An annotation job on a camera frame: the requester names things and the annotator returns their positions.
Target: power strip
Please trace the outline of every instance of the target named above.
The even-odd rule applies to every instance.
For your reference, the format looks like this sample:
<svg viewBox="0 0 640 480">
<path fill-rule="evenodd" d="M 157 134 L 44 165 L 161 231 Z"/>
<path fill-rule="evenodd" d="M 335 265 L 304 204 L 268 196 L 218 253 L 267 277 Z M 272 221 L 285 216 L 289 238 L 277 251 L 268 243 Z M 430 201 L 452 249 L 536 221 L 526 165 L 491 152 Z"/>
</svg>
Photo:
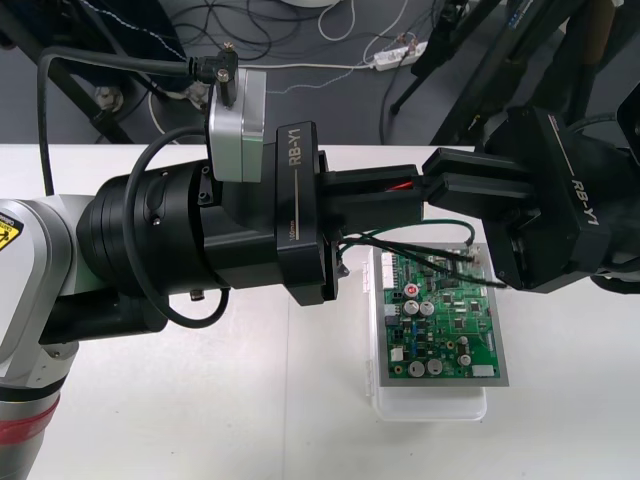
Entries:
<svg viewBox="0 0 640 480">
<path fill-rule="evenodd" d="M 425 48 L 427 48 L 427 42 L 419 43 L 418 47 L 412 53 L 407 55 L 404 60 L 402 60 L 402 57 L 407 53 L 409 47 L 396 48 L 395 50 L 376 53 L 373 56 L 373 65 L 379 72 L 397 67 L 400 64 L 400 60 L 402 60 L 402 65 L 411 65 L 412 63 L 416 63 L 416 60 L 418 60 L 420 55 L 424 53 Z"/>
</svg>

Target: red component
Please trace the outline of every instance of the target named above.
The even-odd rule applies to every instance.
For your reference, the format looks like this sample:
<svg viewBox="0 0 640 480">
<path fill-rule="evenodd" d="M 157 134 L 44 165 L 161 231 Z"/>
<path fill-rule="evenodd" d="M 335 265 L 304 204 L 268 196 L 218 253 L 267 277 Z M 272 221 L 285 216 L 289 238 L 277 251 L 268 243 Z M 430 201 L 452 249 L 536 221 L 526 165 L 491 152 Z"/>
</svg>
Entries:
<svg viewBox="0 0 640 480">
<path fill-rule="evenodd" d="M 0 421 L 0 446 L 17 445 L 38 435 L 49 425 L 58 403 L 60 403 L 60 396 L 51 408 L 40 415 L 20 420 Z"/>
<path fill-rule="evenodd" d="M 400 185 L 396 185 L 395 187 L 391 187 L 387 192 L 392 192 L 394 190 L 409 190 L 413 186 L 413 182 L 401 183 Z"/>
</svg>

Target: green circuit board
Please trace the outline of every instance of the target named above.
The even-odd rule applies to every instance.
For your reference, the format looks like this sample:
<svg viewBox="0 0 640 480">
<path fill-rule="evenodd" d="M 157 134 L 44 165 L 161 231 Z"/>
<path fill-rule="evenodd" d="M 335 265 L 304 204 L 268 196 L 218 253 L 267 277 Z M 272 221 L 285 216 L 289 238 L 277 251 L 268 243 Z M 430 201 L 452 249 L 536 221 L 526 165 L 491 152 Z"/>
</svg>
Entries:
<svg viewBox="0 0 640 480">
<path fill-rule="evenodd" d="M 456 252 L 469 254 L 465 249 Z M 393 288 L 384 290 L 389 377 L 500 378 L 487 288 L 401 256 L 383 255 L 393 272 Z M 429 260 L 462 274 L 484 277 L 478 263 Z M 416 307 L 405 309 L 409 301 L 422 308 L 408 314 L 407 310 Z"/>
</svg>

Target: white tabletop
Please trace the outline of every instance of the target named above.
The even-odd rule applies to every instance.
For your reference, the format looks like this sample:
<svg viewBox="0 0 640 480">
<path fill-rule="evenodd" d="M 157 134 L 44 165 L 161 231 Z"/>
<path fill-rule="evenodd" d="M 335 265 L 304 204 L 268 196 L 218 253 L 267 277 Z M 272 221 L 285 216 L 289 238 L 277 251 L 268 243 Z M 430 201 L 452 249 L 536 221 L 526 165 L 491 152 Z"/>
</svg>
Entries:
<svg viewBox="0 0 640 480">
<path fill-rule="evenodd" d="M 429 147 L 325 147 L 332 169 L 415 163 Z M 93 194 L 141 146 L 52 147 L 58 193 Z M 168 147 L 154 165 L 202 158 Z M 0 146 L 3 198 L 42 195 L 35 146 Z M 428 217 L 458 215 L 428 207 Z M 479 222 L 478 241 L 484 240 Z M 460 241 L 456 227 L 400 240 Z M 31 479 L 637 479 L 640 299 L 582 281 L 498 292 L 511 386 L 481 423 L 390 424 L 365 396 L 366 298 L 354 248 L 336 302 L 232 292 L 216 326 L 86 342 Z M 213 308 L 216 294 L 206 301 Z M 204 315 L 184 297 L 174 305 Z"/>
</svg>

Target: capacitor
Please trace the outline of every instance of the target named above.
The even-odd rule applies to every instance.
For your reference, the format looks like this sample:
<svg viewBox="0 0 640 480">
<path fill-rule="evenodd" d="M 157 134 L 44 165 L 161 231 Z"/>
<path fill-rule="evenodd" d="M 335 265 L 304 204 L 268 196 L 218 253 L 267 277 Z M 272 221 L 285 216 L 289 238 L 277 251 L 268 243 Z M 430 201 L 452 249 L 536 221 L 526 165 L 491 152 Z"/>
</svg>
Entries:
<svg viewBox="0 0 640 480">
<path fill-rule="evenodd" d="M 415 283 L 407 283 L 404 287 L 404 296 L 407 298 L 416 298 L 420 293 L 420 289 Z"/>
<path fill-rule="evenodd" d="M 468 367 L 471 365 L 471 357 L 469 355 L 460 355 L 458 357 L 458 363 L 461 367 Z"/>
<path fill-rule="evenodd" d="M 440 375 L 442 373 L 442 362 L 437 358 L 432 358 L 427 362 L 427 371 L 431 375 Z"/>
<path fill-rule="evenodd" d="M 415 315 L 420 311 L 420 305 L 415 300 L 407 300 L 404 302 L 404 307 L 402 307 L 404 313 L 408 316 Z"/>
<path fill-rule="evenodd" d="M 436 311 L 436 307 L 433 306 L 431 302 L 422 302 L 420 304 L 420 315 L 423 317 L 428 317 L 433 315 L 433 312 Z"/>
<path fill-rule="evenodd" d="M 424 375 L 425 368 L 422 362 L 411 362 L 409 365 L 409 375 L 412 377 L 421 377 Z"/>
</svg>

